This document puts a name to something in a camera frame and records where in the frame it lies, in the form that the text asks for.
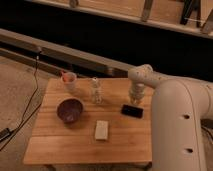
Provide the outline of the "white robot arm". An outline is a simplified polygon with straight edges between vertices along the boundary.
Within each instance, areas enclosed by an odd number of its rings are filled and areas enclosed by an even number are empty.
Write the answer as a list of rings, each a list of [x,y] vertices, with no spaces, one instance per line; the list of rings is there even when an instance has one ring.
[[[201,121],[213,119],[213,83],[166,75],[145,64],[128,71],[132,99],[141,84],[151,99],[152,171],[207,171]]]

